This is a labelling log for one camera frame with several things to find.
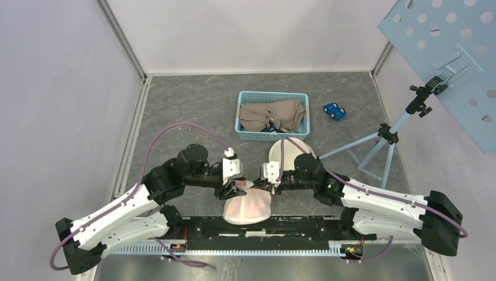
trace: blue basket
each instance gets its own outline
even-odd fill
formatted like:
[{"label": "blue basket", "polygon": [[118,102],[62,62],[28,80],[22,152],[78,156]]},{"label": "blue basket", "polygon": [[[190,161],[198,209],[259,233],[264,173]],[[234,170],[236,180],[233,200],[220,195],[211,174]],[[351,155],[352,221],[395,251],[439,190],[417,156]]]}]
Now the blue basket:
[{"label": "blue basket", "polygon": [[[246,132],[242,131],[239,123],[239,110],[242,104],[263,104],[274,101],[284,101],[298,99],[305,107],[306,113],[298,128],[298,133],[276,133],[276,132]],[[243,141],[263,141],[276,142],[285,136],[304,140],[310,133],[310,110],[308,108],[308,96],[306,94],[298,94],[293,92],[252,92],[242,91],[239,93],[237,101],[236,125],[235,130],[239,138]]]}]

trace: brown garment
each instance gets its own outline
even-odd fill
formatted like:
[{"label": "brown garment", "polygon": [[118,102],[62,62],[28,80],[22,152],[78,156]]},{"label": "brown garment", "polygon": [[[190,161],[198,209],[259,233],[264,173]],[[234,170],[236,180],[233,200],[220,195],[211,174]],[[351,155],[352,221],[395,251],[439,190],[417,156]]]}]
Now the brown garment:
[{"label": "brown garment", "polygon": [[260,132],[270,128],[270,122],[283,132],[298,132],[305,115],[300,100],[276,101],[269,104],[242,104],[239,122],[248,132]]}]

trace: toy car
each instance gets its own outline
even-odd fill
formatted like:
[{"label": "toy car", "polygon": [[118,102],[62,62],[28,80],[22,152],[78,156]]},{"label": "toy car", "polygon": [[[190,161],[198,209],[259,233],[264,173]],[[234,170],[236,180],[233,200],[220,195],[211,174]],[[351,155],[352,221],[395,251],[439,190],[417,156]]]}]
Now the toy car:
[{"label": "toy car", "polygon": [[341,120],[346,116],[346,111],[343,108],[339,108],[337,103],[331,102],[324,106],[324,112],[330,115],[333,120]]}]

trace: tripod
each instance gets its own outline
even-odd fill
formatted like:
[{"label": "tripod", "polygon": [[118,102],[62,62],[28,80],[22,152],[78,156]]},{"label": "tripod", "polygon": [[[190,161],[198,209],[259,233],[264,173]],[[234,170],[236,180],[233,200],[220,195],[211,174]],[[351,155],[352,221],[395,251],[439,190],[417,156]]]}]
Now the tripod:
[{"label": "tripod", "polygon": [[[408,118],[413,114],[415,114],[416,112],[420,112],[419,116],[422,118],[432,111],[431,107],[426,107],[425,101],[431,94],[439,95],[440,93],[444,92],[444,90],[447,88],[447,84],[441,85],[441,83],[443,82],[444,81],[441,78],[435,76],[433,79],[429,80],[429,82],[427,82],[427,84],[425,84],[424,87],[416,87],[413,85],[410,86],[410,90],[415,91],[416,97],[412,102],[410,102],[410,104],[407,106],[405,110],[405,113],[401,115],[401,117],[396,121],[396,123],[392,127],[388,126],[388,124],[386,123],[380,124],[381,128],[376,133],[373,133],[369,136],[366,136],[365,138],[359,139],[341,148],[338,148],[322,156],[319,156],[319,159],[322,160],[338,152],[348,150],[348,152],[351,154],[353,159],[358,163],[358,169],[372,176],[373,178],[382,181],[381,188],[385,189],[387,178],[391,168],[392,154],[394,153],[396,143],[398,143],[399,141],[398,130],[400,129],[401,126],[403,126],[403,124],[408,120]],[[350,150],[350,148],[356,145],[370,141],[371,139],[375,139],[377,137],[382,137],[382,139],[380,139],[377,142],[377,144],[374,146],[374,148],[372,148],[372,150],[363,159],[363,161],[360,161],[358,157]],[[383,148],[383,146],[386,145],[387,143],[389,143],[390,147],[388,149],[384,174],[382,177],[380,177],[370,171],[367,171],[365,167],[377,155],[379,150],[381,150],[381,148]]]}]

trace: wall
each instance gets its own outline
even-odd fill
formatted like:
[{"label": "wall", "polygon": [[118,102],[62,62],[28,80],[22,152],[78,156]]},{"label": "wall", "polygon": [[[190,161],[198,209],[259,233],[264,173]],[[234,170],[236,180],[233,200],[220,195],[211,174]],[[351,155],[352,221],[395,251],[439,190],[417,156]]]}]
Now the wall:
[{"label": "wall", "polygon": [[396,0],[108,0],[148,73],[371,70]]},{"label": "wall", "polygon": [[54,224],[108,200],[140,81],[95,1],[0,6],[0,280],[70,280]]},{"label": "wall", "polygon": [[[423,85],[396,50],[377,83],[390,120],[396,120],[413,99],[408,87]],[[435,97],[426,103],[433,111],[422,119],[415,115],[399,131],[407,177],[414,192],[444,192],[464,215],[469,237],[460,240],[455,258],[442,257],[449,280],[493,280],[496,153],[483,154]]]}]

